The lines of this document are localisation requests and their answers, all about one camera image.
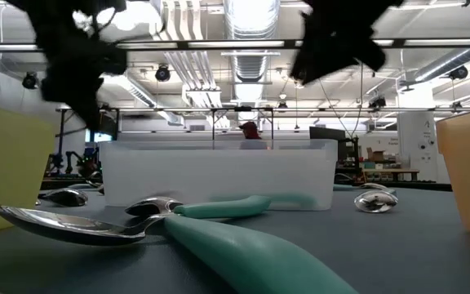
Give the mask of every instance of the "teal handle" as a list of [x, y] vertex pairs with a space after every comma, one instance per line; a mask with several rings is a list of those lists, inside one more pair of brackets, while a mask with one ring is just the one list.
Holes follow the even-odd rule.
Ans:
[[240, 294], [357, 294], [317, 258], [276, 236], [181, 216], [167, 217], [164, 226]]
[[244, 217], [264, 212], [269, 204], [271, 204], [269, 197], [254, 195], [243, 200], [181, 205], [173, 212], [198, 219]]

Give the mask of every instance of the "clear plastic bin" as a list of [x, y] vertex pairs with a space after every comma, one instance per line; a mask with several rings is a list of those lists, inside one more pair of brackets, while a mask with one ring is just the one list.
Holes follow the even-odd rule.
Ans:
[[266, 195], [272, 209], [331, 206], [336, 140], [105, 142], [100, 144], [107, 204], [125, 206], [175, 192], [184, 203]]

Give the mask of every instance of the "person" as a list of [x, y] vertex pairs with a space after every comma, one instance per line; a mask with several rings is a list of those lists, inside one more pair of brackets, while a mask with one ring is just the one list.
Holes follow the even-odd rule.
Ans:
[[239, 127], [244, 133], [244, 140], [240, 149], [267, 149], [268, 144], [259, 136], [259, 128], [254, 122], [246, 122]]

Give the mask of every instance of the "table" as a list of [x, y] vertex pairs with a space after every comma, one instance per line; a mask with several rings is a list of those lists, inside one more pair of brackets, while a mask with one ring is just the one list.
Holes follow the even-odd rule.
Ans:
[[[296, 243], [362, 294], [470, 293], [470, 233], [451, 192], [397, 189], [399, 206], [379, 215], [356, 211], [359, 192], [335, 192], [325, 212], [266, 212], [230, 223]], [[91, 197], [88, 207], [48, 210], [126, 221], [120, 207], [103, 205], [104, 198]], [[170, 238], [87, 247], [17, 228], [0, 231], [0, 292], [235, 293]]]
[[392, 174], [392, 180], [398, 181], [398, 175], [400, 174], [411, 174], [411, 180], [418, 180], [418, 173], [420, 170], [417, 169], [401, 169], [401, 168], [393, 168], [393, 169], [362, 169], [364, 173], [390, 173]]

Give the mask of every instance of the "computer monitor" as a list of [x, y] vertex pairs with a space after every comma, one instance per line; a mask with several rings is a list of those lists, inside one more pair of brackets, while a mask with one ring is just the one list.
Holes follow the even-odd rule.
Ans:
[[344, 141], [346, 139], [345, 131], [325, 127], [310, 127], [309, 138], [337, 140], [339, 142], [339, 159], [345, 160], [348, 157], [348, 149]]

